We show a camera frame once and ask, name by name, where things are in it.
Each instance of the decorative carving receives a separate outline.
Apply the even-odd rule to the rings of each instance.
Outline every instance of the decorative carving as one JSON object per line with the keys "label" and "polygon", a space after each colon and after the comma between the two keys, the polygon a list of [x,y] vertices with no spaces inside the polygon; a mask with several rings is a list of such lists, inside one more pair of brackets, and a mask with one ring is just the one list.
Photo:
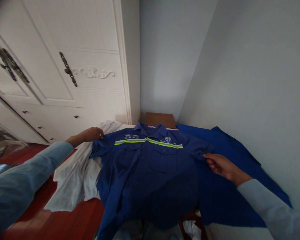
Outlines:
{"label": "decorative carving", "polygon": [[115,72],[110,71],[107,72],[105,70],[102,71],[102,73],[99,73],[96,67],[88,67],[88,72],[85,72],[83,68],[80,68],[79,70],[73,69],[72,70],[73,74],[78,75],[79,72],[81,72],[85,77],[87,78],[100,78],[100,79],[105,79],[107,78],[110,74],[112,77],[116,76]]}

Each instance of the shirt collar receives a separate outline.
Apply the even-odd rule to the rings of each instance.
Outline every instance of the shirt collar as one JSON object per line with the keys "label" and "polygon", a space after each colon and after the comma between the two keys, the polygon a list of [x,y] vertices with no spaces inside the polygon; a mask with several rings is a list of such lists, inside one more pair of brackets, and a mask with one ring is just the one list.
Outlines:
{"label": "shirt collar", "polygon": [[152,138],[159,138],[159,134],[161,134],[162,136],[166,137],[167,136],[167,132],[168,130],[165,128],[165,126],[163,126],[162,124],[159,124],[156,127],[157,131],[154,132],[153,134],[151,134],[150,136],[147,134],[147,132],[144,130],[144,127],[148,127],[148,124],[144,124],[144,123],[138,123],[133,130],[139,130],[141,129],[141,134],[147,136],[147,137],[152,137]]}

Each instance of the short-sleeve shirt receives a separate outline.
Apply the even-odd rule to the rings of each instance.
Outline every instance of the short-sleeve shirt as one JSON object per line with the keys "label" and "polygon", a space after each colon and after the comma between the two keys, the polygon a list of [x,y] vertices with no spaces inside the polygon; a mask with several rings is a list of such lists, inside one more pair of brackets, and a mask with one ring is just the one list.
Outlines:
{"label": "short-sleeve shirt", "polygon": [[102,157],[97,189],[105,207],[98,239],[112,239],[124,222],[147,219],[166,230],[198,203],[194,161],[213,147],[163,125],[138,123],[93,142]]}

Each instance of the shirt pocket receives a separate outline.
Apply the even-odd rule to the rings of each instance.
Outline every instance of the shirt pocket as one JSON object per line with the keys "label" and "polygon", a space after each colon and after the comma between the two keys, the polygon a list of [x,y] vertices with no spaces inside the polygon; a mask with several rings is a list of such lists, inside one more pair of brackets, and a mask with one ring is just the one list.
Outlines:
{"label": "shirt pocket", "polygon": [[150,168],[163,173],[177,171],[177,149],[155,145],[151,153]]}
{"label": "shirt pocket", "polygon": [[122,143],[118,145],[117,164],[121,165],[122,168],[129,168],[139,148],[141,148],[141,143]]}

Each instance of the reflective stripe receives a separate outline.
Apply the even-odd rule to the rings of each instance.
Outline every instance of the reflective stripe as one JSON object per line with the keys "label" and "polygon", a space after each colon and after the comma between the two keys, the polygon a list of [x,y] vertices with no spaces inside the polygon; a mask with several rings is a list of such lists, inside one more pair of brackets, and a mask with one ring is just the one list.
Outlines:
{"label": "reflective stripe", "polygon": [[146,140],[153,143],[153,144],[157,144],[157,145],[161,145],[161,146],[165,146],[165,147],[183,148],[182,144],[174,145],[172,143],[158,142],[158,141],[152,140],[150,138],[147,138]]}
{"label": "reflective stripe", "polygon": [[172,143],[158,142],[158,141],[152,140],[150,138],[143,138],[143,139],[132,139],[132,138],[130,138],[130,139],[125,139],[125,140],[119,140],[119,141],[116,141],[114,143],[114,145],[120,145],[122,143],[139,143],[139,142],[145,142],[145,141],[148,141],[148,142],[153,143],[153,144],[165,146],[165,147],[183,148],[182,144],[174,145]]}
{"label": "reflective stripe", "polygon": [[125,143],[125,142],[128,142],[128,143],[137,143],[137,142],[145,142],[145,141],[146,141],[145,138],[143,138],[143,139],[132,139],[132,138],[130,138],[130,139],[116,141],[114,143],[114,145],[120,145],[120,144]]}

